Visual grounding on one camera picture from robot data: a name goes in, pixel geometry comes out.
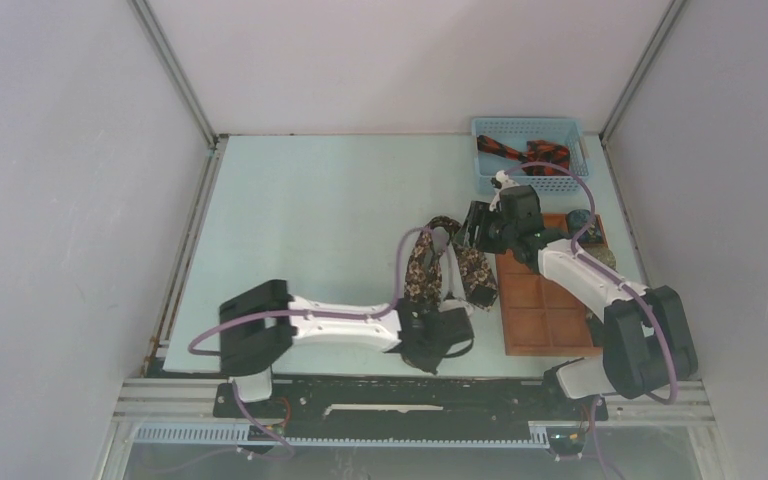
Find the olive rolled tie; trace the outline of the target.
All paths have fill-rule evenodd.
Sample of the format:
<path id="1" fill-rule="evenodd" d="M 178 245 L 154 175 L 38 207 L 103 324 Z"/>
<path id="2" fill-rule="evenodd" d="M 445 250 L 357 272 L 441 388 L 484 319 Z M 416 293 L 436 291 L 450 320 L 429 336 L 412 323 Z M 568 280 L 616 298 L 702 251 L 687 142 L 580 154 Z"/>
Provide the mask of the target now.
<path id="1" fill-rule="evenodd" d="M 616 256 L 609 247 L 605 245 L 590 245 L 585 246 L 584 250 L 608 268 L 616 269 Z"/>

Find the red black patterned tie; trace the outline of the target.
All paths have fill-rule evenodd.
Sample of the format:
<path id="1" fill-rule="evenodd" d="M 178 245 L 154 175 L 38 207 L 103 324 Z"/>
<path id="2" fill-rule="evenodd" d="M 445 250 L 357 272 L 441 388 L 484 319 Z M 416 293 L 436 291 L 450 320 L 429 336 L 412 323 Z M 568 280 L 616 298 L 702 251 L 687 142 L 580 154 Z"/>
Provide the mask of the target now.
<path id="1" fill-rule="evenodd" d="M 478 153 L 483 154 L 484 169 L 490 176 L 520 164 L 526 164 L 526 167 L 516 168 L 514 174 L 565 176 L 565 171 L 571 168 L 570 149 L 547 140 L 527 140 L 524 147 L 516 149 L 487 135 L 478 135 L 476 146 Z"/>

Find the aluminium frame rail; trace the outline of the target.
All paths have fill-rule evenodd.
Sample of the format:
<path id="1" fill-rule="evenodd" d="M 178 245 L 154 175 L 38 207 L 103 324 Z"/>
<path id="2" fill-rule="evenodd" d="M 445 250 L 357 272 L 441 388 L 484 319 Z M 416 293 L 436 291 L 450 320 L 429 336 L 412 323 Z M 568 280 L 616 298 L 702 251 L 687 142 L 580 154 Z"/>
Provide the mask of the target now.
<path id="1" fill-rule="evenodd" d="M 221 379 L 135 378 L 123 382 L 112 420 L 115 422 L 183 421 L 216 423 L 213 407 Z M 336 400 L 326 410 L 440 411 L 443 403 L 430 400 L 386 400 L 375 394 L 371 400 Z M 682 382 L 678 400 L 663 405 L 646 396 L 634 400 L 609 397 L 605 400 L 608 426 L 711 427 L 716 424 L 704 386 L 699 381 Z"/>

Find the wooden compartment tray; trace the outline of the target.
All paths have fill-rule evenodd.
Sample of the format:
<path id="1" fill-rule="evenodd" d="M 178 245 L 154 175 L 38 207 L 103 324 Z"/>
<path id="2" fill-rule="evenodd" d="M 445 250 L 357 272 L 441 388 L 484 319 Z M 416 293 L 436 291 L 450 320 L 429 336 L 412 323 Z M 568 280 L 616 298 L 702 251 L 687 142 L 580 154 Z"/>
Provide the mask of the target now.
<path id="1" fill-rule="evenodd" d="M 495 256 L 505 353 L 589 357 L 602 352 L 601 322 L 571 293 L 511 252 Z"/>

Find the blue rolled tie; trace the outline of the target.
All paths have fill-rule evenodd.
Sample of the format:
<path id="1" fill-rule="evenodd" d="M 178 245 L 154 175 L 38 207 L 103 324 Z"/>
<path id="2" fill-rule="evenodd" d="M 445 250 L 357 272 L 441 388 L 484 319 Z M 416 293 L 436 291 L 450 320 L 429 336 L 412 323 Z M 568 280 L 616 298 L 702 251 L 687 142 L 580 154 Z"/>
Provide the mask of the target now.
<path id="1" fill-rule="evenodd" d="M 586 209 L 572 210 L 565 216 L 567 231 L 574 235 L 587 225 L 591 212 Z M 599 215 L 588 225 L 587 229 L 581 234 L 578 243 L 582 246 L 605 246 L 607 244 L 606 235 L 603 229 Z"/>

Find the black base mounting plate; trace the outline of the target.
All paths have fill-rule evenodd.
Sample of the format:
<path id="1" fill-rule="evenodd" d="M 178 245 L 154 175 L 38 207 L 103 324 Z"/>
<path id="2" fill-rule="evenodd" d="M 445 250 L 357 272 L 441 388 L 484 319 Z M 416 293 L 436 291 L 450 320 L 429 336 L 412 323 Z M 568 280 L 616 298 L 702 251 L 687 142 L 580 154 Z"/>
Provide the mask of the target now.
<path id="1" fill-rule="evenodd" d="M 337 441 L 527 441 L 540 425 L 583 427 L 593 400 L 569 400 L 534 379 L 280 374 L 266 400 L 237 406 L 235 388 L 216 389 L 220 419 L 276 419 L 287 438 Z"/>

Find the blue plastic basket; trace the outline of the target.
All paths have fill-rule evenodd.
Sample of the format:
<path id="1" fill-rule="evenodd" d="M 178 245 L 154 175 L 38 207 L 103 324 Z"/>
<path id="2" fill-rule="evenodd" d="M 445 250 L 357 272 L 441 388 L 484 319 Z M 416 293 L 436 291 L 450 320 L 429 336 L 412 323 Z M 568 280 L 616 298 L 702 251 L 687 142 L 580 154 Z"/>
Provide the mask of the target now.
<path id="1" fill-rule="evenodd" d="M 496 174 L 540 193 L 575 193 L 580 185 L 569 176 L 590 177 L 589 154 L 579 122 L 567 117 L 475 117 L 474 186 L 494 193 Z"/>

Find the brown floral tie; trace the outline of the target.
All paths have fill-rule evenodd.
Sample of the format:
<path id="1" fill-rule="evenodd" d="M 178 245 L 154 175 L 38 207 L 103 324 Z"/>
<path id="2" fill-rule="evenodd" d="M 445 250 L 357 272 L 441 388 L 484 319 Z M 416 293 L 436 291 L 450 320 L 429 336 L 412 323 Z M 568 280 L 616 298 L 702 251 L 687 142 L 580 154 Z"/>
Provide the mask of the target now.
<path id="1" fill-rule="evenodd" d="M 438 306 L 443 301 L 440 258 L 452 248 L 465 300 L 484 310 L 496 302 L 499 288 L 486 254 L 455 243 L 462 225 L 448 216 L 433 217 L 425 226 L 409 256 L 404 277 L 404 296 L 415 303 Z"/>

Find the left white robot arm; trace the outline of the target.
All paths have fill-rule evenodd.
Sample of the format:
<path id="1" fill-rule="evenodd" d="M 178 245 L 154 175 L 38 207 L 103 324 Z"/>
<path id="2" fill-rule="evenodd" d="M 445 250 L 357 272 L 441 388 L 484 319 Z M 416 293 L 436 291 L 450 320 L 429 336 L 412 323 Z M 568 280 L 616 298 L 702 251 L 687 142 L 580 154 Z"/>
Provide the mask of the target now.
<path id="1" fill-rule="evenodd" d="M 230 379 L 270 372 L 290 348 L 355 345 L 397 354 L 410 367 L 435 375 L 443 360 L 469 353 L 475 341 L 468 309 L 455 299 L 442 306 L 398 298 L 392 304 L 327 304 L 292 295 L 285 280 L 266 281 L 218 309 L 219 371 Z"/>

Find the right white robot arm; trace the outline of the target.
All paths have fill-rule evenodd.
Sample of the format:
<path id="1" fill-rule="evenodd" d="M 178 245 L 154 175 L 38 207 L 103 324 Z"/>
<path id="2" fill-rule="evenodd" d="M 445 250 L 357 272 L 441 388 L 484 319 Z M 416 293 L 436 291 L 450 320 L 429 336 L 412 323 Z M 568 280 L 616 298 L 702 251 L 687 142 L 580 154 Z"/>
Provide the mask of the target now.
<path id="1" fill-rule="evenodd" d="M 510 186 L 491 202 L 471 203 L 457 243 L 483 253 L 510 253 L 532 272 L 559 285 L 603 325 L 602 353 L 548 372 L 545 411 L 566 418 L 582 398 L 647 396 L 673 404 L 679 382 L 698 370 L 698 358 L 677 291 L 629 281 L 586 252 L 577 239 L 545 225 L 530 186 Z"/>

